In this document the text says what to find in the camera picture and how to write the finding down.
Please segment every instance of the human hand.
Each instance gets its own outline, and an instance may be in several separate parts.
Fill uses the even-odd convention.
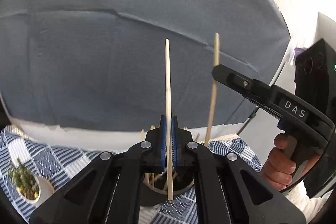
[[[278,134],[274,139],[275,147],[268,155],[268,159],[261,169],[261,176],[266,179],[275,189],[283,190],[289,185],[293,178],[291,174],[295,171],[295,162],[288,159],[281,151],[288,145],[287,136]],[[320,155],[313,154],[306,164],[301,176],[305,175],[319,160]]]

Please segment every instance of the green plant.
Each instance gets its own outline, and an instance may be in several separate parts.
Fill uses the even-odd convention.
[[[17,159],[18,167],[10,162],[10,168],[7,174],[12,179],[17,190],[27,199],[34,200],[39,195],[39,186],[33,174],[24,167],[20,159]]]

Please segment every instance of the blue and white patterned tablecloth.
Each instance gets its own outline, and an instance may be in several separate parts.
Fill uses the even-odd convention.
[[[220,155],[234,151],[256,172],[261,171],[261,163],[257,156],[240,138],[212,141],[210,149]],[[28,221],[35,207],[20,198],[11,179],[6,174],[10,160],[14,161],[20,158],[33,174],[47,178],[57,191],[99,153],[98,151],[36,143],[3,130],[0,133],[0,186],[16,210]],[[151,208],[141,208],[139,223],[196,224],[197,210],[194,188],[172,201]]]

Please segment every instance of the gray fabric backdrop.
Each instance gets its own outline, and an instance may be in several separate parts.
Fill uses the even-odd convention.
[[[165,112],[165,38],[172,112],[207,124],[214,33],[222,64],[270,82],[290,39],[273,0],[0,0],[0,91],[28,121],[139,131]],[[214,124],[254,106],[219,86]]]

